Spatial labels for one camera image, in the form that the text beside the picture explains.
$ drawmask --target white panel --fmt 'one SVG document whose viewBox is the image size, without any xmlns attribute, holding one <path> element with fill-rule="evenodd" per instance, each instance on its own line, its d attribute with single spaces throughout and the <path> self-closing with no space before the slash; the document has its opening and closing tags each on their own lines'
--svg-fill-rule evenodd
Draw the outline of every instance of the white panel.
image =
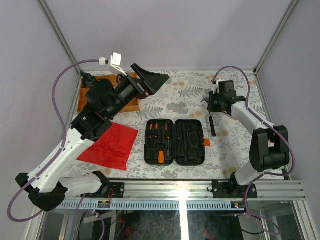
<svg viewBox="0 0 320 240">
<path fill-rule="evenodd" d="M 304 0 L 260 71 L 275 124 L 288 128 L 296 154 L 295 179 L 302 182 L 320 231 L 320 1 Z"/>
<path fill-rule="evenodd" d="M 291 0 L 47 2 L 77 60 L 116 51 L 161 70 L 255 67 Z"/>
<path fill-rule="evenodd" d="M 18 240 L 26 224 L 7 217 L 8 203 L 19 189 L 15 177 L 34 169 L 58 143 L 62 129 L 51 90 L 70 62 L 35 0 L 1 1 L 0 32 L 0 238 Z M 77 78 L 70 71 L 58 84 L 63 116 Z M 25 193 L 13 205 L 16 218 L 29 217 L 32 210 Z"/>
</svg>

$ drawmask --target robotic arm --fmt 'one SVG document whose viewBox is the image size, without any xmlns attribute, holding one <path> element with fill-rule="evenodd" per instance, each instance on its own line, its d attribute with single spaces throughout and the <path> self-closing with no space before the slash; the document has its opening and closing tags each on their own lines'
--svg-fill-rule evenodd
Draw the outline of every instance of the robotic arm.
<svg viewBox="0 0 320 240">
<path fill-rule="evenodd" d="M 252 135 L 249 152 L 249 162 L 237 172 L 231 174 L 228 181 L 232 192 L 237 192 L 238 186 L 249 185 L 264 172 L 276 170 L 290 162 L 289 149 L 285 143 L 267 126 L 259 121 L 263 117 L 252 108 L 246 106 L 246 98 L 237 96 L 232 80 L 215 83 L 215 90 L 209 93 L 207 110 L 210 113 L 224 112 L 235 118 Z M 275 126 L 265 121 L 288 140 L 288 130 L 284 126 Z M 210 116 L 212 136 L 215 137 L 215 127 Z"/>
<path fill-rule="evenodd" d="M 109 181 L 100 171 L 81 177 L 62 177 L 68 167 L 111 126 L 113 120 L 132 99 L 145 99 L 154 95 L 170 78 L 167 74 L 146 71 L 134 63 L 131 68 L 139 76 L 131 77 L 120 67 L 121 55 L 114 53 L 108 63 L 108 70 L 117 74 L 119 85 L 114 88 L 107 79 L 94 81 L 86 97 L 88 104 L 73 120 L 67 131 L 64 149 L 58 158 L 25 190 L 29 199 L 38 208 L 48 212 L 59 206 L 67 197 L 87 193 L 103 195 L 108 192 Z M 20 173 L 16 182 L 22 188 L 44 168 L 61 149 L 61 143 L 36 169 Z"/>
</svg>

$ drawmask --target black mounting plate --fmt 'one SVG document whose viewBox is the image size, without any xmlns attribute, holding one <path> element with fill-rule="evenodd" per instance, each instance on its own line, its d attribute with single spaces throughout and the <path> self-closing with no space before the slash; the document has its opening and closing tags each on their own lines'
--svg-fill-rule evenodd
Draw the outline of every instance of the black mounting plate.
<svg viewBox="0 0 320 240">
<path fill-rule="evenodd" d="M 236 192 L 231 191 L 230 184 L 228 180 L 212 180 L 212 190 L 208 191 L 213 193 L 214 199 L 243 199 L 245 197 L 245 193 L 248 186 L 237 186 Z M 248 199 L 257 199 L 257 189 L 256 185 L 252 184 L 248 192 Z"/>
<path fill-rule="evenodd" d="M 124 182 L 110 182 L 108 190 L 104 193 L 87 193 L 86 198 L 109 198 L 109 193 L 113 190 L 113 199 L 123 199 L 125 194 L 125 183 Z"/>
</svg>

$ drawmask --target orange handle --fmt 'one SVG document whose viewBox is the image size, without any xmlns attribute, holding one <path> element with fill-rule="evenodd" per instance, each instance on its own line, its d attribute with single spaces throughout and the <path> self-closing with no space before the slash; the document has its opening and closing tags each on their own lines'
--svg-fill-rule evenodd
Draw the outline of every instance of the orange handle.
<svg viewBox="0 0 320 240">
<path fill-rule="evenodd" d="M 164 151 L 159 151 L 158 162 L 160 164 L 164 164 L 165 163 L 165 153 L 164 153 Z"/>
</svg>

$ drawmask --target table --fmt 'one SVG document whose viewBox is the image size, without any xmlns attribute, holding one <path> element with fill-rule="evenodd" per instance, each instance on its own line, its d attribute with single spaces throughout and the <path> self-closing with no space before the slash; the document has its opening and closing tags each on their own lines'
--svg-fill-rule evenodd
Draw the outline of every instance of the table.
<svg viewBox="0 0 320 240">
<path fill-rule="evenodd" d="M 92 75 L 106 75 L 93 71 Z M 211 79 L 215 71 L 159 71 L 170 79 L 154 96 L 140 101 L 139 112 L 120 113 L 115 123 L 138 130 L 127 171 L 102 167 L 76 161 L 65 177 L 83 176 L 92 171 L 102 171 L 109 178 L 129 179 L 228 179 L 230 174 L 242 168 L 249 161 L 251 135 L 242 124 L 223 114 L 212 113 L 217 137 L 211 137 L 207 104 L 202 99 L 214 89 Z M 250 81 L 250 105 L 263 116 L 263 104 L 252 71 L 245 72 Z M 238 96 L 247 95 L 247 82 L 239 71 L 222 71 L 218 78 L 233 80 Z M 144 160 L 145 129 L 150 119 L 197 119 L 202 123 L 204 137 L 211 146 L 205 148 L 205 162 L 200 166 L 180 166 L 173 162 L 169 166 L 151 166 Z M 283 179 L 267 175 L 264 179 Z"/>
</svg>

